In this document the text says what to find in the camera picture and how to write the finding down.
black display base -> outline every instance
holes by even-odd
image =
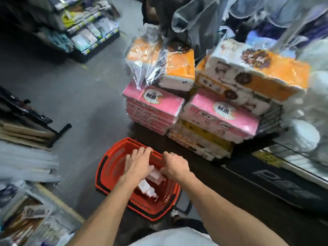
[[[99,53],[102,49],[104,49],[109,44],[111,44],[118,37],[120,37],[120,32],[114,33],[107,40],[105,40],[104,42],[100,43],[97,47],[92,49],[88,54],[84,55],[82,52],[75,50],[70,53],[70,57],[76,60],[77,62],[85,63],[88,60],[90,60],[93,56],[95,56],[97,53]]]

gray floor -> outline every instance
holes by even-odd
[[[59,65],[44,61],[0,35],[5,41],[0,46],[1,85],[21,99],[29,98],[35,109],[54,120],[54,129],[66,123],[73,126],[53,148],[63,178],[53,186],[54,194],[84,218],[89,217],[104,199],[94,185],[102,156],[117,141],[132,137],[160,153],[167,150],[185,157],[206,185],[256,216],[290,245],[327,245],[327,227],[318,220],[128,119],[121,92],[130,78],[123,56],[142,27],[141,4],[135,0],[113,2],[123,14],[122,36],[84,65],[73,60]],[[117,244],[126,245],[131,232],[147,226],[145,219],[126,210]]]

pink box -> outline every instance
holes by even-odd
[[[148,86],[138,90],[133,83],[129,83],[123,91],[123,96],[128,100],[146,108],[168,121],[176,120],[185,100],[167,91]]]
[[[227,103],[222,96],[200,88],[188,107],[190,111],[205,117],[217,127],[243,138],[252,138],[256,134],[259,118],[242,107]]]
[[[166,124],[166,123],[163,123],[151,116],[149,116],[148,114],[146,113],[142,113],[142,112],[139,112],[139,111],[136,111],[134,109],[131,109],[131,108],[126,108],[126,112],[130,115],[130,116],[134,116],[134,117],[137,117],[139,118],[140,120],[143,120],[144,122],[148,123],[148,124],[151,124],[151,125],[154,125],[154,126],[158,126],[160,128],[170,128],[171,127],[171,124]]]
[[[168,128],[167,129],[159,129],[157,127],[153,127],[153,126],[150,126],[149,124],[145,124],[144,122],[142,122],[141,120],[138,120],[136,117],[133,117],[133,116],[130,116],[130,119],[138,124],[141,124],[142,126],[160,134],[160,135],[165,135]]]
[[[134,104],[132,104],[132,103],[130,103],[128,101],[126,102],[125,108],[126,108],[126,110],[127,109],[130,109],[131,111],[133,111],[133,112],[135,112],[137,114],[142,114],[142,115],[146,116],[149,119],[153,119],[154,121],[155,120],[158,120],[161,123],[166,124],[167,126],[172,126],[172,125],[175,124],[175,122],[167,121],[164,118],[162,118],[162,117],[160,117],[160,116],[158,116],[158,115],[156,115],[154,113],[151,113],[151,112],[149,112],[149,111],[147,111],[145,109],[142,109],[142,108],[140,108],[140,107],[138,107],[138,106],[136,106],[136,105],[134,105]]]

red shopping basket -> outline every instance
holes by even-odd
[[[125,156],[131,154],[133,149],[139,149],[140,147],[145,146],[131,138],[125,138],[114,144],[99,164],[96,175],[96,188],[105,194],[109,194],[124,172]],[[164,166],[162,155],[156,151],[151,153],[149,163],[157,169]],[[136,188],[128,202],[128,207],[150,221],[156,221],[175,205],[181,187],[169,179],[163,181],[159,186],[151,181],[148,181],[148,183],[155,189],[158,199],[148,198]]]

